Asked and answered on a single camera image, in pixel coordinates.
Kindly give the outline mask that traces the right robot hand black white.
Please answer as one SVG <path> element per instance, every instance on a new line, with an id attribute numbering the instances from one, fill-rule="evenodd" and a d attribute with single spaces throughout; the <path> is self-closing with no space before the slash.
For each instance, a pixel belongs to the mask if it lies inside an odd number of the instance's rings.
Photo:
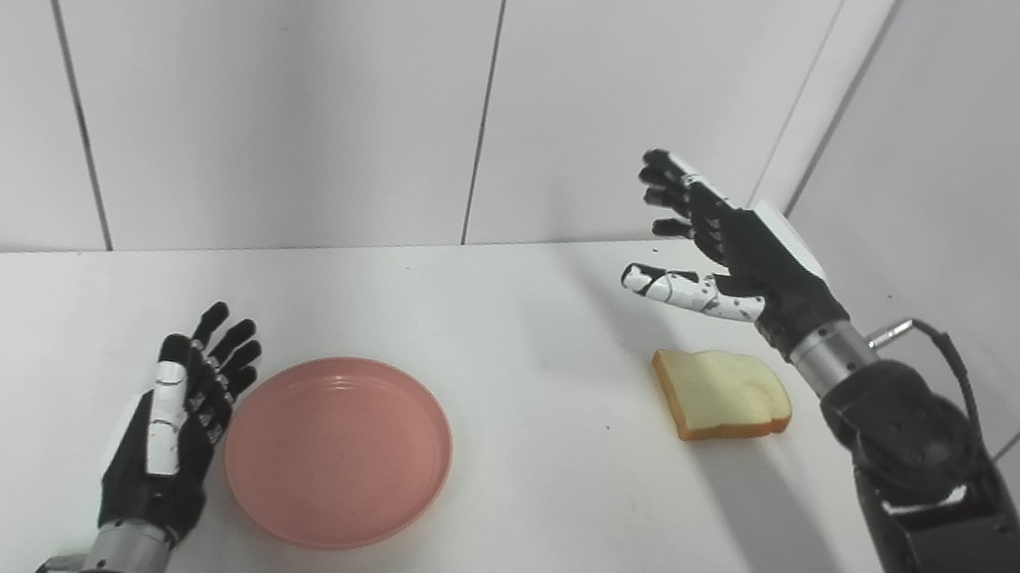
<path id="1" fill-rule="evenodd" d="M 622 271 L 622 288 L 706 316 L 750 322 L 785 360 L 813 333 L 849 319 L 821 265 L 779 211 L 766 203 L 740 209 L 669 150 L 652 148 L 641 159 L 644 201 L 675 213 L 654 221 L 653 235 L 693 241 L 724 272 L 631 263 Z"/>

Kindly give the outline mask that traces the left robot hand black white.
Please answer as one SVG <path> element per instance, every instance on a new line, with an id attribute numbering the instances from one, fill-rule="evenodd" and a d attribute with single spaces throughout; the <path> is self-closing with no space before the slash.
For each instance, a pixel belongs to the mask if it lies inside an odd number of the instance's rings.
<path id="1" fill-rule="evenodd" d="M 138 400 L 101 478 L 100 528 L 141 521 L 173 545 L 196 529 L 214 451 L 241 394 L 258 378 L 256 323 L 231 317 L 230 305 L 215 302 L 192 334 L 161 342 L 154 384 Z"/>

